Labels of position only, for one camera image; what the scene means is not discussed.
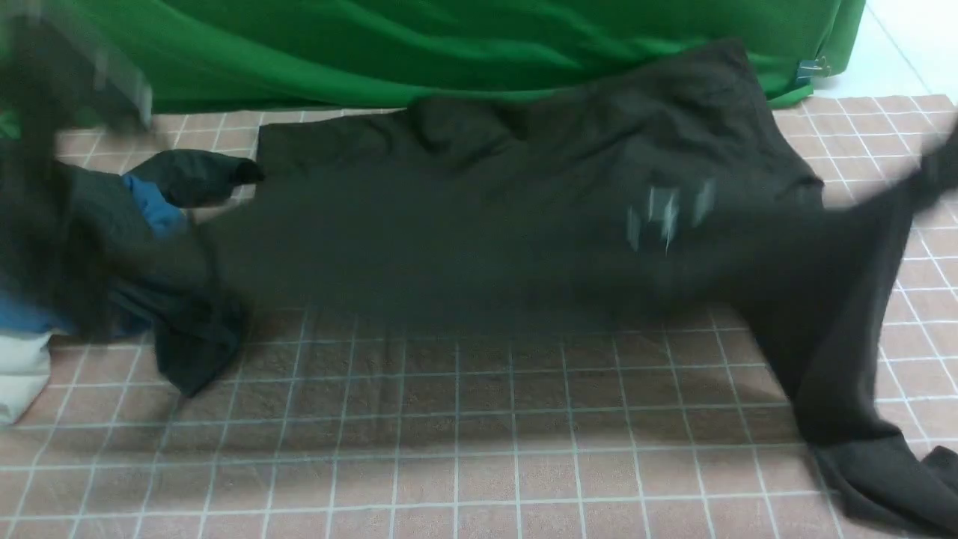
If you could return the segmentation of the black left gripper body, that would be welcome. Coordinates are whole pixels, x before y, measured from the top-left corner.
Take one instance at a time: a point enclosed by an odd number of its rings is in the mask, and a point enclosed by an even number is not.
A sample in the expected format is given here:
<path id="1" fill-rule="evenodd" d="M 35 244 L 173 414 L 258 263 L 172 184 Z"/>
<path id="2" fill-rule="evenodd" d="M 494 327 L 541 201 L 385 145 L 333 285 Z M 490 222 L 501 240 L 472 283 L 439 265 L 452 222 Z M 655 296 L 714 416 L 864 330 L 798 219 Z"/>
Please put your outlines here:
<path id="1" fill-rule="evenodd" d="M 65 193 L 50 180 L 57 136 L 78 123 L 120 137 L 150 137 L 153 89 L 119 48 L 72 15 L 3 15 L 2 102 L 19 137 L 4 151 L 4 188 L 14 195 Z"/>

